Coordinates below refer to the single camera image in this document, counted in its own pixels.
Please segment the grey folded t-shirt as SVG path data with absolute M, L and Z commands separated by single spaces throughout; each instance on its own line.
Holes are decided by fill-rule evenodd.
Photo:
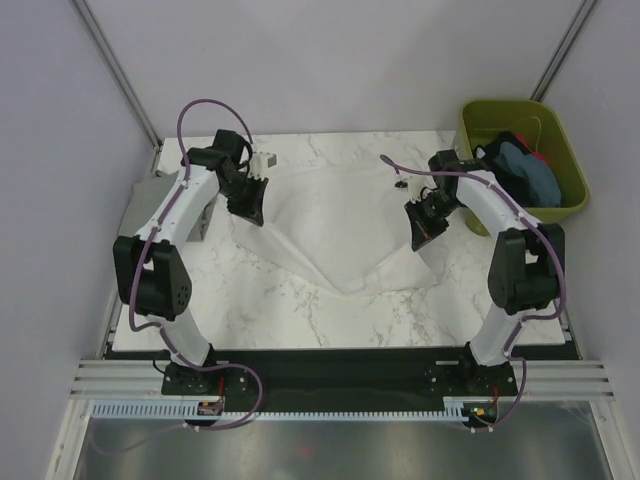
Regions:
M 188 181 L 184 176 L 185 169 L 180 168 L 135 184 L 118 235 L 146 241 L 156 228 L 154 242 L 167 240 L 178 248 L 188 241 L 202 240 L 200 230 L 211 217 L 219 182 L 204 167 L 192 167 Z

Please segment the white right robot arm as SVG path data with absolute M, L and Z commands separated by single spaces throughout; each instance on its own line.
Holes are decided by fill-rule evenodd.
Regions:
M 421 174 L 433 177 L 435 187 L 413 180 L 405 204 L 413 251 L 425 257 L 426 246 L 446 231 L 448 217 L 462 207 L 494 240 L 487 278 L 492 305 L 468 344 L 473 359 L 457 371 L 465 391 L 481 393 L 494 381 L 492 367 L 510 358 L 525 322 L 560 315 L 566 300 L 564 230 L 529 214 L 493 172 L 477 161 L 459 159 L 453 150 L 437 152 Z

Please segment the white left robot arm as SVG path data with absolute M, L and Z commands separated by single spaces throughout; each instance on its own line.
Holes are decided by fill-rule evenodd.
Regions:
M 150 218 L 113 244 L 130 329 L 158 330 L 173 362 L 187 367 L 185 382 L 198 393 L 215 389 L 220 371 L 208 362 L 213 347 L 189 309 L 193 286 L 181 249 L 202 211 L 220 196 L 232 215 L 263 226 L 267 171 L 276 163 L 275 154 L 254 150 L 239 133 L 219 130 L 210 146 L 183 152 L 173 184 Z

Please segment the aluminium front frame rail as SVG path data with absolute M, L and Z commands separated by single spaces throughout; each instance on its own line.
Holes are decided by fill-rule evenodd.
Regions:
M 320 390 L 357 387 L 386 391 L 424 390 L 425 365 L 394 361 L 366 367 L 351 362 L 284 361 L 255 364 L 264 392 Z M 604 366 L 592 361 L 519 361 L 511 363 L 518 387 L 525 398 L 539 400 L 593 400 L 612 398 L 613 388 Z M 162 396 L 163 376 L 144 361 L 83 361 L 76 372 L 70 396 L 73 398 L 158 398 Z

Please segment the dark clothes pile in bin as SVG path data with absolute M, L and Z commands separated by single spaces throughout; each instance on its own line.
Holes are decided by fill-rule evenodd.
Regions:
M 521 135 L 501 131 L 488 144 L 475 146 L 472 154 L 494 173 L 502 188 L 523 207 L 561 206 L 562 194 L 554 173 Z

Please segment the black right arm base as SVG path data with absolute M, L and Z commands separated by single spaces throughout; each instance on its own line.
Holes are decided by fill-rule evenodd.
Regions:
M 503 360 L 495 366 L 480 365 L 467 347 L 438 350 L 426 362 L 427 390 L 438 397 L 515 396 L 518 387 L 511 364 Z

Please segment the white t-shirt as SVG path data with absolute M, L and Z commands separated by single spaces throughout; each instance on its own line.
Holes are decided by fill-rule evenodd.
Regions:
M 311 283 L 344 296 L 431 288 L 445 273 L 441 245 L 426 258 L 411 248 L 394 171 L 381 162 L 278 167 L 270 175 L 261 227 L 233 221 L 234 241 Z

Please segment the olive green plastic bin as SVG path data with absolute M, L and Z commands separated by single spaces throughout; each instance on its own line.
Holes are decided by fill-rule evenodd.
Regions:
M 452 147 L 461 158 L 487 167 L 517 203 L 545 223 L 579 212 L 590 199 L 559 118 L 539 102 L 467 102 L 460 110 Z

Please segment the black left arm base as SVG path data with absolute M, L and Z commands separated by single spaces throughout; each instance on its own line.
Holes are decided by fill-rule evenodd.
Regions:
M 224 368 L 200 372 L 170 361 L 161 367 L 157 361 L 168 359 L 169 352 L 159 352 L 152 360 L 153 368 L 163 376 L 161 393 L 165 396 L 245 396 L 255 381 L 245 369 Z

